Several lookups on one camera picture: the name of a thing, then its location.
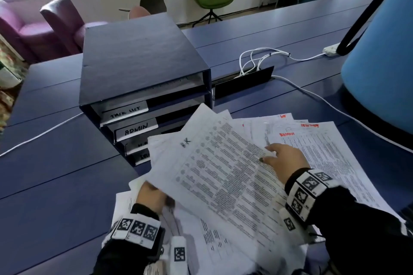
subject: power strip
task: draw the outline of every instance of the power strip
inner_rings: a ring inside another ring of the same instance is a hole
[[[334,57],[337,55],[337,47],[340,43],[336,43],[335,45],[331,45],[328,47],[325,47],[323,49],[323,53],[325,53],[326,56],[328,57]]]

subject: purple armchair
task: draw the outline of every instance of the purple armchair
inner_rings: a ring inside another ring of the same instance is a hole
[[[71,0],[50,1],[40,9],[40,13],[72,55],[83,52],[83,41],[88,27],[107,24],[107,22],[85,24]]]
[[[47,22],[26,24],[0,0],[0,34],[29,64],[69,55]]]

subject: black long-sleeve shirt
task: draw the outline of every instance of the black long-sleeve shirt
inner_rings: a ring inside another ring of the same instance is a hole
[[[304,172],[296,171],[285,185],[290,193]],[[131,213],[159,220],[143,205],[135,204]],[[325,190],[315,201],[305,224],[317,226],[326,239],[326,248],[342,275],[411,273],[413,238],[393,215],[356,202],[348,189]],[[148,264],[147,249],[125,240],[110,240],[101,250],[93,275],[142,274]]]

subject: table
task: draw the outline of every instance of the table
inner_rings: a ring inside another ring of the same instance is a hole
[[[183,30],[211,68],[235,72],[241,52],[281,48],[298,59],[338,43],[372,0],[318,0]],[[274,74],[305,86],[337,108],[345,57],[295,62],[266,59]],[[0,153],[80,113],[82,55],[34,65],[0,143]],[[399,211],[413,200],[413,156],[392,146],[284,82],[273,80],[217,100],[214,111],[233,118],[291,112],[296,119],[334,121],[382,196]],[[89,274],[107,233],[115,194],[150,169],[126,163],[80,116],[0,158],[0,273]]]

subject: chair base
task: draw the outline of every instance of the chair base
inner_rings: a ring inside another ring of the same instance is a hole
[[[206,15],[204,15],[204,16],[201,17],[197,22],[195,22],[194,24],[192,24],[192,27],[194,27],[196,24],[198,24],[199,22],[201,22],[201,21],[203,21],[204,19],[206,19],[208,16],[209,16],[208,24],[211,22],[211,17],[214,17],[214,18],[215,18],[215,22],[217,22],[218,20],[222,21],[222,19],[221,19],[219,16],[217,16],[217,15],[213,12],[212,9],[210,9],[209,12],[208,12]]]

